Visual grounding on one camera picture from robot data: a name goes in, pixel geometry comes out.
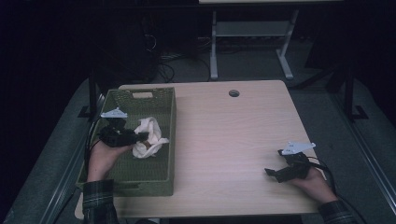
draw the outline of crumpled fabric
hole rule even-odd
[[[158,121],[153,118],[141,119],[140,125],[134,130],[136,134],[138,133],[148,133],[148,142],[151,144],[150,148],[147,148],[141,142],[137,142],[134,145],[132,153],[136,158],[145,159],[150,156],[155,156],[155,153],[161,149],[163,144],[169,143],[167,138],[162,138],[162,132]]]

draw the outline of human hand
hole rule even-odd
[[[109,147],[102,141],[95,143],[91,149],[87,182],[106,179],[117,158],[122,153],[131,150],[133,146]]]
[[[308,196],[320,204],[338,200],[324,179],[322,173],[314,167],[309,169],[308,175],[305,179],[294,178],[289,182],[302,189]]]

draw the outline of plaid shirt sleeve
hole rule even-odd
[[[325,203],[318,208],[325,224],[357,224],[341,201]]]
[[[84,184],[82,213],[84,224],[118,224],[113,204],[113,180]]]

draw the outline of plastic storage basket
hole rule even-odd
[[[109,174],[114,179],[114,195],[134,196],[170,196],[173,195],[175,173],[175,130],[176,99],[174,88],[119,91],[107,93],[102,112],[119,107],[128,114],[125,129],[134,130],[140,125],[140,119],[154,117],[162,131],[162,137],[169,143],[146,159],[135,158],[132,152],[122,154]],[[97,139],[99,131],[107,126],[105,119],[100,119],[93,130],[92,142]],[[87,179],[84,164],[81,167],[77,186],[82,189]]]

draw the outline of background desk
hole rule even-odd
[[[309,142],[282,81],[121,86],[174,86],[177,98],[175,193],[115,198],[120,217],[211,217],[316,212],[295,187],[265,168],[287,164],[277,154],[288,141]],[[238,90],[239,97],[229,96]],[[314,150],[306,151],[315,156]],[[82,218],[81,200],[76,217]]]

